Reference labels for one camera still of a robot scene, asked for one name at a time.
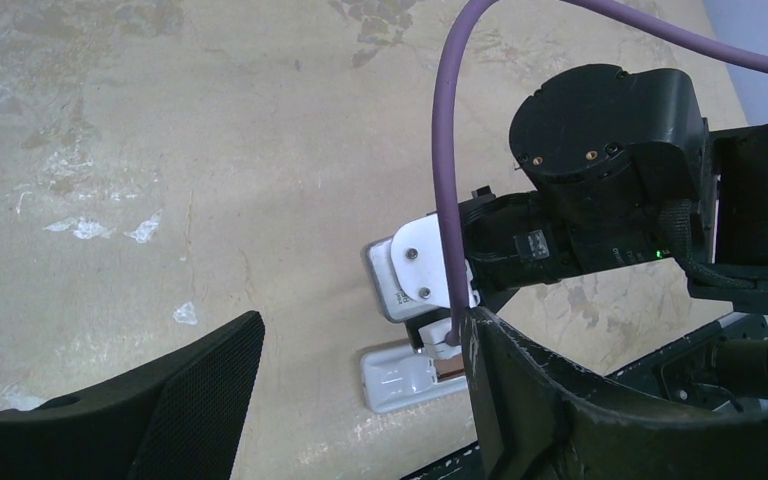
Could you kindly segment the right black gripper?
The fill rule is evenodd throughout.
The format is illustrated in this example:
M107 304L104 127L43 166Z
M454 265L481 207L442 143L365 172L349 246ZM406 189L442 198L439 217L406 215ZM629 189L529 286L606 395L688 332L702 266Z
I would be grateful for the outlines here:
M568 229L536 191L497 196L485 186L460 214L472 286L494 312L524 287L583 274Z

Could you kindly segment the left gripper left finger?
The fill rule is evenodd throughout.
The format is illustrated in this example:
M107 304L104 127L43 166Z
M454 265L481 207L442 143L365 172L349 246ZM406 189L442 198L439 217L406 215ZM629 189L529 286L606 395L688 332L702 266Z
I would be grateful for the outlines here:
M227 479L260 364L249 311L91 387L0 411L0 479Z

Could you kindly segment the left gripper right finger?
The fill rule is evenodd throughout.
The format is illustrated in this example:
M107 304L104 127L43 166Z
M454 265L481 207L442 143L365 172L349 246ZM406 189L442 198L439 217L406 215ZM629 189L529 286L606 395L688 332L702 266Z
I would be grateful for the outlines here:
M548 350L484 308L462 325L490 479L768 479L768 411L657 398Z

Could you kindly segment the white remote control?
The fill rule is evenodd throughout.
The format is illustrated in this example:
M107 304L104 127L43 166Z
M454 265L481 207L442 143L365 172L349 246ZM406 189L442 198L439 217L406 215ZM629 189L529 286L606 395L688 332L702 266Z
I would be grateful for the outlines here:
M459 393L466 389L462 350L417 351L408 344L365 353L359 362L367 408L386 414Z

